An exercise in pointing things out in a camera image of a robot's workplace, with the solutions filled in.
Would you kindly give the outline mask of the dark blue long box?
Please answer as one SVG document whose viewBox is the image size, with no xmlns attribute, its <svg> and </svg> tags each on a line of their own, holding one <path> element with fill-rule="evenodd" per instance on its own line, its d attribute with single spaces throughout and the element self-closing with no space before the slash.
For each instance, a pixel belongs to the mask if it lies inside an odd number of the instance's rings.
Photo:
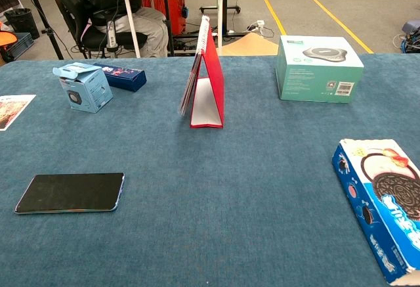
<svg viewBox="0 0 420 287">
<path fill-rule="evenodd" d="M 136 92 L 147 82 L 144 70 L 100 64 L 99 62 L 95 62 L 94 65 L 101 67 L 111 87 Z"/>
</svg>

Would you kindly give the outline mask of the red standing desk calendar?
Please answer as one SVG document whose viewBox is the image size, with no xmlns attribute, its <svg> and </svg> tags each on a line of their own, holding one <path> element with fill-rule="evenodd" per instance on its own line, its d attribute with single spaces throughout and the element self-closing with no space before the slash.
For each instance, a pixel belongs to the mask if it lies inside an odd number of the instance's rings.
<svg viewBox="0 0 420 287">
<path fill-rule="evenodd" d="M 201 18 L 194 63 L 178 109 L 181 115 L 190 102 L 190 127 L 224 126 L 224 76 L 208 16 Z"/>
</svg>

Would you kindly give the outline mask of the red case under desk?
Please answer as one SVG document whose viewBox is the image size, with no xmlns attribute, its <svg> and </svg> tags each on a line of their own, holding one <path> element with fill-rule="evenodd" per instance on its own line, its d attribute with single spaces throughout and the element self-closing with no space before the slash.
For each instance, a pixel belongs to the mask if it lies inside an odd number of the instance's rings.
<svg viewBox="0 0 420 287">
<path fill-rule="evenodd" d="M 142 0 L 142 5 L 166 14 L 164 0 Z M 185 0 L 168 0 L 168 6 L 172 33 L 174 35 L 184 33 L 189 13 Z"/>
</svg>

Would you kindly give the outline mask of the black wheeled stand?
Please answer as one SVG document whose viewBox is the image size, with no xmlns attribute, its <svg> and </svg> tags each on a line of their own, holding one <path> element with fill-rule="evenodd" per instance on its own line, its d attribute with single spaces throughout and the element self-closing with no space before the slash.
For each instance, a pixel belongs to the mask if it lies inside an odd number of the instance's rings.
<svg viewBox="0 0 420 287">
<path fill-rule="evenodd" d="M 241 11 L 240 6 L 238 6 L 237 4 L 233 6 L 228 6 L 228 0 L 222 0 L 222 2 L 220 3 L 220 7 L 221 7 L 222 15 L 218 16 L 218 19 L 222 20 L 222 24 L 218 24 L 217 28 L 218 28 L 218 32 L 221 33 L 222 36 L 218 37 L 217 40 L 223 41 L 224 39 L 228 39 L 228 38 L 233 39 L 233 38 L 245 36 L 246 33 L 235 32 L 235 31 L 231 32 L 228 30 L 228 19 L 227 19 L 228 9 L 234 10 L 234 14 L 239 14 Z"/>
</svg>

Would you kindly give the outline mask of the blue Oreo cookie box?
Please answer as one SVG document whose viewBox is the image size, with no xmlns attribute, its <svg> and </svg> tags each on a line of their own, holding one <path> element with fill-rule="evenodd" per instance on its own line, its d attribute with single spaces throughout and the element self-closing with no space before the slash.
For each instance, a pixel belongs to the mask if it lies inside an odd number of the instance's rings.
<svg viewBox="0 0 420 287">
<path fill-rule="evenodd" d="M 387 283 L 420 287 L 420 169 L 393 139 L 342 139 L 332 164 Z"/>
</svg>

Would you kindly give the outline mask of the teal speakerphone box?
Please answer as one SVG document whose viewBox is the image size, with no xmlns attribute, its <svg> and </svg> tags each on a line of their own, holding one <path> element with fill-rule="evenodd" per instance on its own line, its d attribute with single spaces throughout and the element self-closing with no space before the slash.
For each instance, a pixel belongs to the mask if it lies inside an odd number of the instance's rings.
<svg viewBox="0 0 420 287">
<path fill-rule="evenodd" d="M 282 100 L 349 103 L 363 71 L 344 37 L 280 37 L 276 78 Z"/>
</svg>

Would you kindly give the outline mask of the orange round object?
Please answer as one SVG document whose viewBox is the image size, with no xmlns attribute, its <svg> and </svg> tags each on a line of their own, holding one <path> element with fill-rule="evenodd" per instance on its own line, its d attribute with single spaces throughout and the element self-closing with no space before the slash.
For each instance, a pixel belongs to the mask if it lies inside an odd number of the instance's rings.
<svg viewBox="0 0 420 287">
<path fill-rule="evenodd" d="M 0 21 L 0 50 L 4 51 L 7 47 L 14 45 L 17 41 L 17 36 L 6 24 Z"/>
</svg>

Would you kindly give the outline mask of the small light blue carton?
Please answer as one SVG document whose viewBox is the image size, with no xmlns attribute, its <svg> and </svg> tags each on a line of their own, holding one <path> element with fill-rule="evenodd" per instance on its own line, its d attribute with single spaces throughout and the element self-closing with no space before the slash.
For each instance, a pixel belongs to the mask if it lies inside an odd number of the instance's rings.
<svg viewBox="0 0 420 287">
<path fill-rule="evenodd" d="M 52 72 L 58 77 L 72 109 L 97 113 L 113 98 L 100 66 L 73 62 L 53 68 Z"/>
</svg>

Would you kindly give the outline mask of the printed photo card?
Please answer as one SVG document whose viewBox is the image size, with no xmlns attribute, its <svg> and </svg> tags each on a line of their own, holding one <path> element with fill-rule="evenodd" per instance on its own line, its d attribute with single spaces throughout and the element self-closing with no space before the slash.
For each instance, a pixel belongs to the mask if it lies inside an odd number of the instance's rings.
<svg viewBox="0 0 420 287">
<path fill-rule="evenodd" d="M 36 95 L 0 96 L 0 131 L 6 131 Z"/>
</svg>

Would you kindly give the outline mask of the black waste bin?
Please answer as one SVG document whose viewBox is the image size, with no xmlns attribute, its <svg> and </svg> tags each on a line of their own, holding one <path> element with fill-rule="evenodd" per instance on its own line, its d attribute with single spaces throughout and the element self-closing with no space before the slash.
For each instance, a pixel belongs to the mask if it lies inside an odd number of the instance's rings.
<svg viewBox="0 0 420 287">
<path fill-rule="evenodd" d="M 5 11 L 4 15 L 15 32 L 30 33 L 32 39 L 40 37 L 30 9 L 19 8 Z"/>
</svg>

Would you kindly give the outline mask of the blue felt table cloth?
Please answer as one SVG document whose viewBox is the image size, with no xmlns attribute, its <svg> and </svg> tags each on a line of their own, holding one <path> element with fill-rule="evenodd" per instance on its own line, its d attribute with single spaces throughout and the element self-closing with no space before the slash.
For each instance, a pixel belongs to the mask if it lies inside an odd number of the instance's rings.
<svg viewBox="0 0 420 287">
<path fill-rule="evenodd" d="M 221 58 L 221 129 L 178 113 L 193 58 L 146 72 L 96 114 L 53 68 L 0 67 L 33 100 L 0 132 L 0 287 L 389 287 L 331 163 L 339 141 L 394 139 L 420 168 L 420 55 L 362 55 L 348 104 L 281 100 L 271 56 Z M 37 174 L 122 172 L 110 213 L 18 215 Z"/>
</svg>

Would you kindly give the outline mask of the light blue smartphone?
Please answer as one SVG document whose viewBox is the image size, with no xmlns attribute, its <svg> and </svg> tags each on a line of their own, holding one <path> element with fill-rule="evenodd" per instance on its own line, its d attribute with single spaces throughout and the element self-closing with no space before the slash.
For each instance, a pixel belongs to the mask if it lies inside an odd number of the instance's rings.
<svg viewBox="0 0 420 287">
<path fill-rule="evenodd" d="M 114 211 L 119 203 L 124 180 L 123 173 L 36 175 L 14 212 Z"/>
</svg>

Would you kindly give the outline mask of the black tripod stand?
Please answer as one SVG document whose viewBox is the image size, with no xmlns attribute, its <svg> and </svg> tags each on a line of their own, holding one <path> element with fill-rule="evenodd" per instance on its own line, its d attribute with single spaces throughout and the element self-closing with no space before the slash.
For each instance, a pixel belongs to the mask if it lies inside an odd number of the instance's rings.
<svg viewBox="0 0 420 287">
<path fill-rule="evenodd" d="M 60 50 L 60 47 L 59 47 L 56 39 L 55 39 L 54 30 L 50 27 L 50 25 L 48 23 L 48 20 L 47 20 L 47 17 L 45 16 L 45 14 L 43 12 L 43 9 L 41 7 L 41 4 L 40 4 L 39 0 L 31 0 L 31 1 L 32 1 L 33 5 L 36 7 L 36 9 L 37 9 L 37 11 L 38 11 L 38 13 L 41 17 L 42 23 L 45 27 L 46 34 L 50 39 L 50 42 L 52 44 L 52 47 L 53 47 L 58 59 L 63 60 L 64 57 L 62 55 L 62 52 Z"/>
<path fill-rule="evenodd" d="M 165 5 L 165 17 L 166 17 L 166 25 L 168 30 L 169 36 L 169 50 L 170 55 L 175 55 L 174 45 L 173 45 L 173 34 L 171 24 L 173 21 L 171 20 L 170 16 L 175 16 L 175 34 L 183 33 L 186 27 L 186 21 L 182 16 L 182 8 L 185 6 L 185 0 L 163 0 Z"/>
</svg>

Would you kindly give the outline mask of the brown cardboard sheet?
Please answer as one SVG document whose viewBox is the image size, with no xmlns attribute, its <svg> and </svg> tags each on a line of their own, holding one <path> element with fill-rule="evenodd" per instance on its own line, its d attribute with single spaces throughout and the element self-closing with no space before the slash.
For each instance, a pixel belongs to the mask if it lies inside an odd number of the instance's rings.
<svg viewBox="0 0 420 287">
<path fill-rule="evenodd" d="M 232 43 L 223 45 L 219 54 L 222 56 L 276 56 L 278 44 L 255 33 L 249 33 Z"/>
</svg>

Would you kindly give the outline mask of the office chair base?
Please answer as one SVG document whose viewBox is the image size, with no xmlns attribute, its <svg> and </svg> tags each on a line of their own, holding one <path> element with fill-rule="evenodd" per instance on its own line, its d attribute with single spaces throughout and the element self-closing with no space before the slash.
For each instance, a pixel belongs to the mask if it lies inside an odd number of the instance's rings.
<svg viewBox="0 0 420 287">
<path fill-rule="evenodd" d="M 133 41 L 130 33 L 102 33 L 96 24 L 106 26 L 115 20 L 115 13 L 120 7 L 108 11 L 94 11 L 87 0 L 55 0 L 67 27 L 76 42 L 79 52 L 85 58 L 91 58 L 91 53 L 96 52 L 102 58 L 105 52 L 115 53 L 119 47 L 133 50 L 136 46 L 143 47 L 147 36 L 137 33 L 137 42 Z"/>
</svg>

